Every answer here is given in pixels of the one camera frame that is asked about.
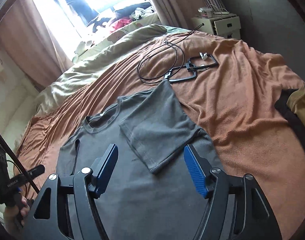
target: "metal screw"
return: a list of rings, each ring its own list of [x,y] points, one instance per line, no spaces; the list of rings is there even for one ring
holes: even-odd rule
[[[84,167],[84,168],[82,168],[82,170],[81,170],[81,172],[82,172],[83,174],[87,174],[87,173],[89,173],[90,171],[91,171],[91,169],[88,168],[88,167]]]
[[[254,179],[253,175],[251,175],[251,174],[246,174],[245,178],[248,179],[248,180],[253,180]]]
[[[49,179],[50,179],[50,180],[57,179],[57,174],[50,174],[50,175],[49,175]]]
[[[221,169],[220,168],[217,168],[217,167],[214,167],[211,169],[211,171],[215,174],[219,174],[221,172]]]

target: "power strip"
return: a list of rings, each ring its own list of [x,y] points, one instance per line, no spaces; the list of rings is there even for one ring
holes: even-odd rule
[[[230,12],[214,12],[215,15],[230,14]]]

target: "brown bedsheet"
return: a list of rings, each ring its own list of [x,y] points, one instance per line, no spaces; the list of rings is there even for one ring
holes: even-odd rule
[[[176,42],[185,35],[167,39]],[[51,114],[32,118],[17,153],[27,169],[45,165],[45,174],[35,179],[37,186],[55,172],[59,148],[85,116],[103,111],[118,96],[151,87],[138,79],[136,67],[145,53],[165,39],[149,42],[113,65]],[[243,41],[196,32],[180,46],[186,59],[207,51],[220,63],[218,68],[199,72],[196,80],[172,85],[184,111],[209,133],[228,174],[255,175],[283,239],[288,239],[305,218],[305,153],[274,103],[282,88],[299,88],[304,82],[285,65],[282,56],[262,54]],[[174,59],[171,49],[162,52],[147,62],[143,73],[159,75]],[[28,197],[33,194],[29,187]]]

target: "wrinkled fabric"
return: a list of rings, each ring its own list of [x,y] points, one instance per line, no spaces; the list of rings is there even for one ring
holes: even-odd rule
[[[35,98],[36,116],[51,113],[69,96],[94,82],[112,65],[127,58],[149,40],[166,32],[163,26],[151,24],[126,34],[112,45],[100,43],[93,46],[84,53],[88,54],[87,60],[75,64]]]
[[[130,18],[132,20],[140,20],[141,18],[147,17],[147,16],[153,14],[154,12],[155,12],[155,9],[152,6],[148,7],[147,9],[138,7],[131,14]]]
[[[119,20],[123,17],[128,17],[129,15],[131,15],[136,10],[137,7],[142,8],[142,9],[146,9],[150,6],[151,6],[151,3],[149,3],[149,2],[132,4],[130,6],[127,6],[127,7],[123,8],[123,9],[115,10],[114,14],[116,16],[116,19]]]
[[[54,112],[32,118],[17,154],[27,169],[45,165],[46,172],[35,179],[39,187],[55,172],[60,147],[87,115],[103,111],[118,96],[151,87],[137,76],[143,55],[166,39],[176,43],[186,35],[148,42],[72,94]],[[207,52],[219,62],[219,67],[199,72],[194,80],[172,85],[183,110],[210,135],[228,174],[252,173],[256,177],[283,239],[289,239],[305,218],[305,152],[274,103],[282,89],[300,88],[305,83],[281,55],[262,54],[243,41],[196,32],[178,45],[186,59]],[[141,73],[144,77],[161,75],[175,58],[172,49],[165,50],[147,60]],[[177,65],[181,63],[179,53]],[[195,61],[196,65],[208,63]],[[174,78],[185,76],[187,71],[182,69]],[[32,196],[29,187],[28,197]]]

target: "black cord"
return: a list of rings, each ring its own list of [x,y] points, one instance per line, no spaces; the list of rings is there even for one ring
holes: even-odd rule
[[[161,82],[162,80],[158,80],[158,81],[153,81],[153,80],[156,80],[156,79],[159,79],[159,78],[161,78],[161,77],[164,77],[164,76],[165,76],[169,71],[171,71],[171,69],[175,66],[175,64],[176,64],[176,62],[177,62],[177,60],[178,60],[178,52],[177,52],[177,49],[176,49],[176,48],[180,49],[180,51],[181,51],[181,54],[182,54],[182,57],[183,57],[183,61],[182,61],[181,67],[183,67],[183,66],[184,66],[184,63],[185,63],[185,53],[184,53],[184,51],[182,50],[182,48],[179,47],[177,44],[180,43],[180,42],[182,42],[182,41],[185,40],[186,38],[188,38],[190,35],[192,35],[195,31],[197,31],[197,30],[198,30],[200,27],[202,27],[203,25],[204,25],[203,23],[200,24],[199,26],[197,26],[196,28],[194,28],[192,31],[190,31],[183,39],[181,39],[180,41],[177,41],[176,43],[171,43],[171,42],[169,42],[169,41],[166,40],[166,41],[164,41],[164,44],[162,44],[162,45],[158,46],[157,48],[155,48],[155,49],[149,51],[148,53],[146,53],[146,54],[143,56],[143,58],[140,60],[140,62],[138,63],[138,66],[137,66],[137,75],[138,75],[139,79],[140,79],[143,83],[145,83],[145,84],[156,84],[156,83]],[[159,49],[159,48],[161,48],[161,47],[164,47],[165,45],[167,45],[168,48],[162,49],[162,50],[160,50],[160,51],[157,51],[156,53],[154,53],[154,54],[152,54],[152,55],[149,56],[150,53],[152,53],[153,51],[155,51],[155,50],[157,50],[157,49]],[[159,53],[161,53],[161,52],[163,52],[163,51],[166,51],[167,49],[170,49],[170,48],[172,48],[172,49],[175,51],[176,59],[175,59],[174,63],[172,64],[172,66],[171,66],[165,73],[163,73],[163,74],[161,74],[161,75],[159,75],[159,76],[157,76],[157,77],[152,77],[152,78],[143,77],[143,76],[140,74],[140,69],[142,68],[143,64],[144,64],[147,60],[151,59],[152,57],[156,56],[157,54],[159,54]],[[168,78],[170,78],[170,77],[176,75],[176,74],[180,71],[180,69],[181,69],[181,68],[178,68],[178,69],[177,69],[173,74],[171,74]]]
[[[10,162],[10,163],[12,163],[13,165],[15,165],[16,166],[16,168],[18,169],[18,171],[20,172],[20,170],[19,170],[19,168],[18,168],[18,166],[17,166],[17,164],[16,163],[14,163],[13,161],[11,161],[11,160],[7,160],[7,162]],[[26,193],[25,193],[25,198],[27,198],[27,185],[25,184],[25,188],[26,188]]]
[[[2,65],[2,60],[1,60],[1,58],[0,58],[0,63],[1,63],[1,65]]]

